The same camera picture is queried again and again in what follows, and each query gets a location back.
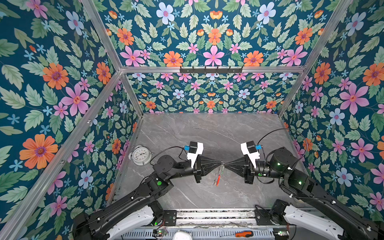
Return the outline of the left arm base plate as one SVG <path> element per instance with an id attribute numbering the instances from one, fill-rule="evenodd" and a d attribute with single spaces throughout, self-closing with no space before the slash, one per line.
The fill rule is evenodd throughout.
<path id="1" fill-rule="evenodd" d="M 155 221 L 155 226 L 175 226 L 177 221 L 178 211 L 177 210 L 165 210 L 160 213 L 159 217 Z"/>

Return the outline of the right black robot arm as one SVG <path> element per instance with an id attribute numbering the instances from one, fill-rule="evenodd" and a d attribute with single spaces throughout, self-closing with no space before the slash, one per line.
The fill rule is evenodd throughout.
<path id="1" fill-rule="evenodd" d="M 286 223 L 300 226 L 329 240 L 382 240 L 384 224 L 370 221 L 346 207 L 313 178 L 295 168 L 298 161 L 286 148 L 272 151 L 269 161 L 260 161 L 258 151 L 245 150 L 244 156 L 225 164 L 226 169 L 252 184 L 254 178 L 280 180 L 279 186 L 291 198 L 311 205 L 325 219 L 299 210 L 284 201 L 275 201 L 272 215 Z"/>

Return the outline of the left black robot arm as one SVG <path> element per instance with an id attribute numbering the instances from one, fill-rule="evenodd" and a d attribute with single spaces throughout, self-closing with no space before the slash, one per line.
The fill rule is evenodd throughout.
<path id="1" fill-rule="evenodd" d="M 75 240 L 115 240 L 121 235 L 142 226 L 161 223 L 164 210 L 158 199 L 172 188 L 172 179 L 194 176 L 197 183 L 203 176 L 222 163 L 198 156 L 194 164 L 190 160 L 176 162 L 171 156 L 160 157 L 154 171 L 145 177 L 138 187 L 110 206 L 90 215 L 75 217 L 73 238 Z"/>

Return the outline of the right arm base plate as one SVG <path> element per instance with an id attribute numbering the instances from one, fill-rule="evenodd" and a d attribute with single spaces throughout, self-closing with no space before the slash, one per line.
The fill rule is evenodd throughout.
<path id="1" fill-rule="evenodd" d="M 274 219 L 273 215 L 267 210 L 255 208 L 254 213 L 258 226 L 277 226 L 280 224 L 276 222 L 276 219 Z"/>

